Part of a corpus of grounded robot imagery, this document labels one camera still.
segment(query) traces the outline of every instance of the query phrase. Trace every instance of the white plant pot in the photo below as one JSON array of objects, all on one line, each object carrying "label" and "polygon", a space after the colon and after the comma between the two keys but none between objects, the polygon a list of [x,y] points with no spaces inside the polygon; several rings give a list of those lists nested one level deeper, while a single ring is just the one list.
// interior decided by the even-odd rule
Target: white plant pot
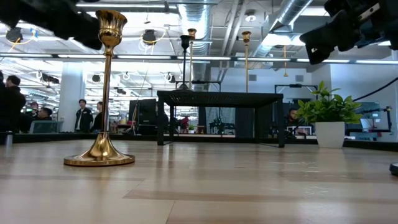
[{"label": "white plant pot", "polygon": [[344,122],[316,122],[315,132],[320,148],[341,149],[344,143]]}]

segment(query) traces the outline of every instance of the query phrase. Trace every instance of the gold candlestick holder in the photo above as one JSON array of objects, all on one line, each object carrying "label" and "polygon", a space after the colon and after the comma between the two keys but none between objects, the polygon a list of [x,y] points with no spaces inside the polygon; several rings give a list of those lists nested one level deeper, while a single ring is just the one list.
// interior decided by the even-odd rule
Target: gold candlestick holder
[{"label": "gold candlestick holder", "polygon": [[189,89],[192,89],[192,80],[193,80],[193,40],[196,38],[197,30],[194,28],[188,29],[188,35],[190,37],[190,67],[189,67]]},{"label": "gold candlestick holder", "polygon": [[250,42],[250,31],[244,31],[243,35],[243,42],[244,42],[244,57],[245,57],[245,69],[246,69],[246,93],[249,92],[249,42]]},{"label": "gold candlestick holder", "polygon": [[96,11],[96,16],[101,24],[99,39],[105,46],[105,78],[103,89],[103,112],[101,132],[89,150],[80,155],[64,158],[63,163],[70,166],[115,166],[129,164],[136,160],[133,155],[120,153],[112,145],[108,133],[108,104],[109,85],[111,76],[111,60],[113,49],[122,40],[122,30],[127,23],[124,15],[113,10]]}]

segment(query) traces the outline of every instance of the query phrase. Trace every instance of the white shirt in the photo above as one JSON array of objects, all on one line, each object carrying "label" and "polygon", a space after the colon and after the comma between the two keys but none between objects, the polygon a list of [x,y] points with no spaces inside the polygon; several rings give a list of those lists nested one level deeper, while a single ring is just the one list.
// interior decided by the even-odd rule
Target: white shirt
[{"label": "white shirt", "polygon": [[84,109],[80,109],[80,117],[79,117],[79,120],[77,121],[76,130],[80,130],[80,120],[81,120],[81,116],[83,115],[83,110]]}]

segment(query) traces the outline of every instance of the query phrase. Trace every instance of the wooden table surface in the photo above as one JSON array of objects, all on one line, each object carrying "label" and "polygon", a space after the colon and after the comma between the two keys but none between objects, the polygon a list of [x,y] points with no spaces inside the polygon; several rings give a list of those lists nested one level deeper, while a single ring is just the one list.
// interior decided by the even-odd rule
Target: wooden table surface
[{"label": "wooden table surface", "polygon": [[63,165],[92,143],[0,146],[0,223],[398,222],[398,153],[114,141],[135,164]]}]

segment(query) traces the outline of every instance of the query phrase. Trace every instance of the air duct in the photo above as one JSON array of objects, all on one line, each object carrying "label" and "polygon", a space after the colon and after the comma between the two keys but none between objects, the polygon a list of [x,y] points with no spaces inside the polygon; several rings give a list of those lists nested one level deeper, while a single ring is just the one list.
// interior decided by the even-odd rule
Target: air duct
[{"label": "air duct", "polygon": [[[183,4],[179,7],[179,11],[182,17],[182,29],[186,32],[189,28],[195,28],[197,30],[196,40],[207,39],[209,34],[209,17],[210,17],[210,6],[200,4]],[[208,55],[208,44],[202,42],[194,42],[193,54],[195,56]],[[209,77],[205,77],[206,71],[205,63],[194,63],[193,64],[193,80],[207,80]],[[193,90],[202,90],[203,85],[192,85]]]},{"label": "air duct", "polygon": [[[276,13],[266,17],[262,31],[264,39],[270,31],[292,25],[311,2],[312,0],[284,0]],[[266,44],[262,42],[251,54],[252,57],[265,57],[273,47]]]}]

